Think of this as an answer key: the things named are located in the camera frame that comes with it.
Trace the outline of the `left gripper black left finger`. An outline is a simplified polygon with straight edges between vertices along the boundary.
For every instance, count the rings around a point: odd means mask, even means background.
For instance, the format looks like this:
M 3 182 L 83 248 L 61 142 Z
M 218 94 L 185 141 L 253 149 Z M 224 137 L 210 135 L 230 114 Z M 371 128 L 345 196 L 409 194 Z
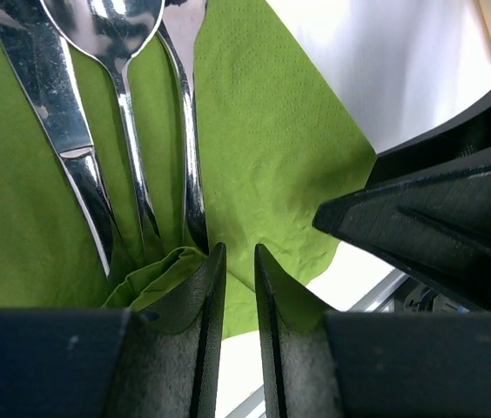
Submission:
M 212 417 L 226 248 L 143 313 L 0 309 L 0 417 Z

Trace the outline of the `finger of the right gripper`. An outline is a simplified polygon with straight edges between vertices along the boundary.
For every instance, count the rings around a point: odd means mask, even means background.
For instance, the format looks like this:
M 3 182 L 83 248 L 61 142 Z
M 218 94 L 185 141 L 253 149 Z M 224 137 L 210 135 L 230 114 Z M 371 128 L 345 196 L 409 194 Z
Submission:
M 491 91 L 381 153 L 366 187 L 321 204 L 313 226 L 491 312 Z

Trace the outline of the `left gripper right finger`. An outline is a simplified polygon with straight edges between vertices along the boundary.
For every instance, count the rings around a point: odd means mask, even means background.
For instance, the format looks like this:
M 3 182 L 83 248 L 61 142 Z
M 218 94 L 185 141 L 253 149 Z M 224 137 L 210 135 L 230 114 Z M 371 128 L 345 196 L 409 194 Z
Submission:
M 491 417 L 490 313 L 343 313 L 254 264 L 268 416 Z

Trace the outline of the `green paper napkin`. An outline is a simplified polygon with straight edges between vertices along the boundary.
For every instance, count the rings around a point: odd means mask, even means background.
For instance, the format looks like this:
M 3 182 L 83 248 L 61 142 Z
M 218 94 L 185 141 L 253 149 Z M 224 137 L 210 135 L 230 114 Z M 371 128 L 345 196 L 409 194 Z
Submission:
M 134 269 L 108 285 L 77 199 L 0 45 L 0 307 L 143 309 L 203 255 L 182 243 L 177 90 L 161 43 L 129 79 L 162 250 L 144 260 L 117 100 L 108 74 L 73 64 L 115 216 Z M 227 248 L 223 335 L 258 325 L 253 253 L 266 245 L 306 284 L 338 242 L 312 226 L 318 206 L 362 188 L 375 153 L 324 78 L 263 1 L 211 1 L 196 43 L 205 209 Z

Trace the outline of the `silver fork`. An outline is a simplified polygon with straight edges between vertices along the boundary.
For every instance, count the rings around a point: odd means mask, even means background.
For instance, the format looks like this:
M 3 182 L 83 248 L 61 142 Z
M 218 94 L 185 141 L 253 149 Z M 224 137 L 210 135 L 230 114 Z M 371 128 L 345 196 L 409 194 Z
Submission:
M 204 253 L 209 252 L 209 239 L 198 143 L 194 49 L 206 8 L 206 1 L 166 1 L 162 23 L 158 27 L 161 42 L 172 61 L 180 98 L 184 141 L 184 229 Z

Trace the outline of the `silver spoon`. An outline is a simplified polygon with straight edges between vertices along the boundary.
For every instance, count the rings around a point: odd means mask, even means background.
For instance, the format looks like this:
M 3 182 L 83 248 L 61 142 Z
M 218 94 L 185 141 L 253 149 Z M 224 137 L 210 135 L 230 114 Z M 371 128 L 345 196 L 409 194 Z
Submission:
M 151 41 L 165 3 L 157 0 L 42 1 L 45 15 L 66 40 L 108 72 L 124 128 L 145 259 L 158 251 L 159 230 L 151 203 L 135 122 L 128 70 Z

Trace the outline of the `silver table knife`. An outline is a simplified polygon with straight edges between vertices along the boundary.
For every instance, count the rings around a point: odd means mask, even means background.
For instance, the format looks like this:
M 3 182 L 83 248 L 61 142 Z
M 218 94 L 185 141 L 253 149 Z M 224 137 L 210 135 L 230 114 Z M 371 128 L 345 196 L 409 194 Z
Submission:
M 69 46 L 36 1 L 0 1 L 0 43 L 76 195 L 105 276 L 113 282 L 121 237 Z

